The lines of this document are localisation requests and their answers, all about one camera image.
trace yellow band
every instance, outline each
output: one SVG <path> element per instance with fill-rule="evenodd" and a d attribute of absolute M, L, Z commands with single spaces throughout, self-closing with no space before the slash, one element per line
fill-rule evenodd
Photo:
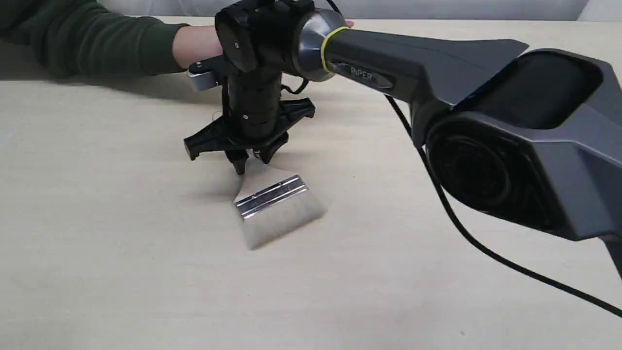
<path fill-rule="evenodd" d="M 328 33 L 328 35 L 326 35 L 326 38 L 324 38 L 324 41 L 322 42 L 322 51 L 321 55 L 322 55 L 322 66 L 324 67 L 324 70 L 327 71 L 328 73 L 331 73 L 331 71 L 328 69 L 328 65 L 326 64 L 326 56 L 324 56 L 324 49 L 326 49 L 326 44 L 328 43 L 328 40 L 335 34 L 341 32 L 343 29 L 350 29 L 349 27 L 339 27 L 337 29 L 335 29 L 334 31 Z"/>

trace brush bristles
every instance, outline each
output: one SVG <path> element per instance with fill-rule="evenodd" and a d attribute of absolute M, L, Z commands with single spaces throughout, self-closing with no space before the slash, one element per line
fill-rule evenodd
<path fill-rule="evenodd" d="M 243 219 L 242 226 L 249 249 L 263 245 L 320 218 L 326 208 L 310 190 L 265 208 Z"/>

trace green sleeve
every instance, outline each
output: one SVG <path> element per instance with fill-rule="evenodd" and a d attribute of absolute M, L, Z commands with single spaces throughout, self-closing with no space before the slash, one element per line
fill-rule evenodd
<path fill-rule="evenodd" d="M 0 38 L 29 45 L 59 77 L 181 72 L 172 45 L 184 25 L 122 16 L 95 0 L 0 0 Z"/>

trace wooden table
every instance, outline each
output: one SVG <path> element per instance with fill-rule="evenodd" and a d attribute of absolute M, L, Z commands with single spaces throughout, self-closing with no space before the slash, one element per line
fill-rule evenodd
<path fill-rule="evenodd" d="M 622 23 L 356 25 L 515 38 L 598 57 L 622 74 Z M 191 162 L 182 145 L 217 115 L 217 89 L 194 93 L 184 74 L 58 84 L 18 62 L 19 49 L 2 52 L 1 349 L 620 346 L 622 321 L 461 238 L 378 93 L 343 78 L 309 86 L 317 116 L 291 131 L 273 165 L 301 173 L 329 212 L 250 252 L 231 164 L 222 154 Z M 502 255 L 622 305 L 599 241 L 572 244 L 456 210 Z"/>

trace light wood tabletop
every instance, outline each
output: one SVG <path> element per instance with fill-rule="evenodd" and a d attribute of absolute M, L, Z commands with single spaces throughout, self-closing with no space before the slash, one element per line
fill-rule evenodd
<path fill-rule="evenodd" d="M 356 26 L 513 38 L 622 74 L 622 23 Z M 191 162 L 182 144 L 218 116 L 218 89 L 195 93 L 184 74 L 52 82 L 24 50 L 1 50 L 1 349 L 620 348 L 620 319 L 462 239 L 379 93 L 344 78 L 309 86 L 316 117 L 291 130 L 272 164 L 300 173 L 328 214 L 249 251 L 231 164 L 220 153 Z M 501 255 L 622 306 L 600 241 L 455 208 Z"/>

